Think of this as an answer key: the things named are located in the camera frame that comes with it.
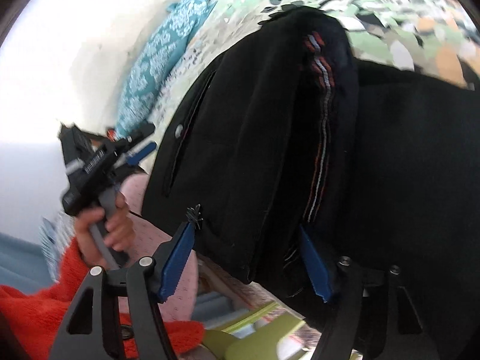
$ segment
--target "black jacket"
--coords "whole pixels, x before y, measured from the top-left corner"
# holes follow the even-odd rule
[[[316,59],[331,71],[316,76]],[[334,83],[327,108],[319,77]],[[396,264],[441,359],[456,359],[480,325],[479,120],[476,92],[355,62],[335,20],[300,8],[201,74],[165,133],[142,215],[173,234],[200,203],[195,249],[319,329],[328,306],[297,258],[299,223],[362,266]]]

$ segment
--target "metal pin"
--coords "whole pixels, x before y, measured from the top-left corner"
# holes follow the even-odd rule
[[[342,257],[340,257],[339,263],[342,266],[349,266],[351,261],[352,261],[352,259],[350,257],[342,256]]]
[[[153,259],[151,257],[142,257],[138,263],[141,266],[149,266],[151,263],[153,263]]]
[[[394,274],[394,275],[399,275],[400,272],[401,272],[401,269],[400,269],[398,266],[392,265],[392,266],[390,267],[390,273],[392,273],[392,274]]]
[[[101,273],[102,273],[102,267],[101,266],[94,266],[92,269],[90,269],[90,274],[92,276],[98,276]]]
[[[179,124],[175,129],[175,138],[180,138],[182,136],[183,126]]]

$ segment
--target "floral fabric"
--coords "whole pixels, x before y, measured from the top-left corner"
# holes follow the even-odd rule
[[[180,0],[148,40],[119,100],[117,137],[125,137],[150,114],[160,88],[217,0]]]

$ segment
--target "finger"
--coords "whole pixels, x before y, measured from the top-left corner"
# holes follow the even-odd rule
[[[105,269],[109,269],[109,268],[110,268],[110,266],[109,266],[109,264],[107,263],[106,259],[104,259],[103,257],[100,258],[100,259],[95,263],[95,265],[97,265],[97,266],[102,266],[102,267],[104,267]]]
[[[126,237],[122,242],[113,245],[113,249],[116,251],[126,251],[134,244],[134,240],[135,234],[129,235],[129,237]]]
[[[101,207],[88,208],[80,212],[75,220],[75,233],[85,234],[88,233],[90,225],[97,223],[105,216],[105,210]]]
[[[122,193],[119,192],[117,194],[116,199],[115,199],[115,206],[117,208],[123,208],[123,207],[125,207],[126,204],[127,204],[127,202],[125,200],[125,196]]]
[[[122,242],[124,238],[129,237],[133,232],[134,231],[131,225],[131,219],[127,218],[125,224],[117,227],[114,231],[112,231],[105,237],[105,245],[108,247],[112,247],[113,245]]]
[[[122,225],[129,213],[129,207],[125,204],[122,208],[119,208],[109,220],[105,223],[105,228],[108,232],[114,231],[118,226]]]

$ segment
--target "blue clamp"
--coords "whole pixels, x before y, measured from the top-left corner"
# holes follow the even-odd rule
[[[305,228],[300,225],[300,254],[307,269],[315,294],[329,302],[336,293],[337,269],[333,255],[326,249],[319,251]]]
[[[157,148],[157,144],[155,142],[150,142],[139,152],[135,153],[131,157],[128,157],[127,164],[131,167],[138,165],[140,161],[142,161],[145,157],[147,157],[156,148]]]
[[[188,222],[182,222],[173,238],[155,251],[154,275],[150,280],[152,290],[160,303],[175,293],[183,269],[195,242],[195,230],[200,228],[200,205],[187,210]]]

